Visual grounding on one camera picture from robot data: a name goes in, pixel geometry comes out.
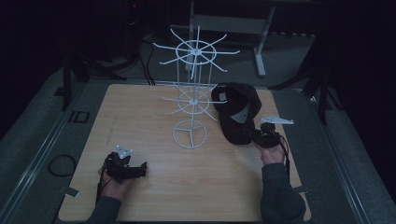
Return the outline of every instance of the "wooden tabletop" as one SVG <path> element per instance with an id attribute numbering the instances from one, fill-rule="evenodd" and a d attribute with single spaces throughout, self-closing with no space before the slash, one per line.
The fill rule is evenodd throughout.
<path id="1" fill-rule="evenodd" d="M 277 115 L 271 92 L 258 90 L 262 110 L 255 118 Z M 135 181 L 119 212 L 119 221 L 260 221 L 262 161 L 252 144 L 236 146 L 223 136 L 219 122 L 206 113 L 194 117 L 205 125 L 207 138 L 194 149 L 180 147 L 174 127 L 191 115 L 176 112 L 174 86 L 111 85 L 99 109 L 70 188 L 59 212 L 63 221 L 83 221 L 95 204 L 97 170 L 116 145 L 134 150 L 132 166 L 148 163 L 145 177 Z M 207 112 L 217 117 L 210 105 Z M 276 130 L 284 135 L 281 125 Z M 301 186 L 290 153 L 290 178 Z M 311 217 L 309 207 L 304 219 Z"/>

